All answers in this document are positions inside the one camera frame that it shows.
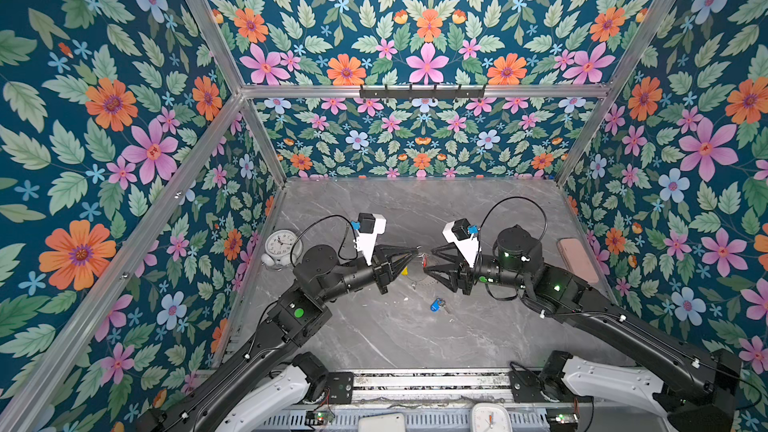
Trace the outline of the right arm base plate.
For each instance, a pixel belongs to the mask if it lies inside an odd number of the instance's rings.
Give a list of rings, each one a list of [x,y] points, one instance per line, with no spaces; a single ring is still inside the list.
[[[574,395],[559,381],[541,378],[538,371],[515,368],[508,373],[510,391],[516,403],[572,402]]]

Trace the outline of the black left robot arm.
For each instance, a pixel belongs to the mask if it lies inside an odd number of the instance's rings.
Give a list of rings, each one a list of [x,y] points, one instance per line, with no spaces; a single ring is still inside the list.
[[[416,254],[410,247],[377,245],[371,259],[344,262],[329,245],[311,247],[253,335],[184,399],[143,413],[136,430],[251,431],[293,404],[316,400],[328,370],[300,349],[330,320],[330,303],[368,286],[387,293]]]

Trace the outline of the key with blue tag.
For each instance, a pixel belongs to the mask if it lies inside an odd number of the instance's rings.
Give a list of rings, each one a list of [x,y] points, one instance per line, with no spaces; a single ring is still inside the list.
[[[441,312],[447,313],[448,312],[447,302],[442,298],[435,298],[433,302],[430,304],[429,310],[432,313],[441,313]]]

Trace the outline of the large grey perforated keyring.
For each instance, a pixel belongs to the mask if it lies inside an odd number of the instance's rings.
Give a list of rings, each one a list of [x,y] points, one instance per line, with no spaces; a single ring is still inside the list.
[[[423,273],[423,256],[422,248],[416,246],[413,253],[409,256],[409,260],[404,266],[401,275],[410,279],[417,279]]]

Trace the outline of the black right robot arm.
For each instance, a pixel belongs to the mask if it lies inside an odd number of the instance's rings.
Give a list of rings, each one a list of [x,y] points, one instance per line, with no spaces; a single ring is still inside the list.
[[[477,285],[515,290],[543,319],[588,333],[634,361],[632,367],[590,362],[554,351],[536,379],[547,398],[593,397],[642,409],[677,431],[728,431],[737,411],[741,363],[727,350],[709,352],[664,333],[615,305],[585,280],[550,265],[542,245],[522,227],[502,230],[490,254],[465,223],[450,223],[440,263],[425,273],[453,292]]]

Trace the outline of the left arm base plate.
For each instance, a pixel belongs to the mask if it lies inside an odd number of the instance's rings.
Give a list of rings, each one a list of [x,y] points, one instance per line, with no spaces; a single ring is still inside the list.
[[[355,374],[349,371],[330,372],[320,378],[312,379],[302,404],[348,405],[352,403]]]

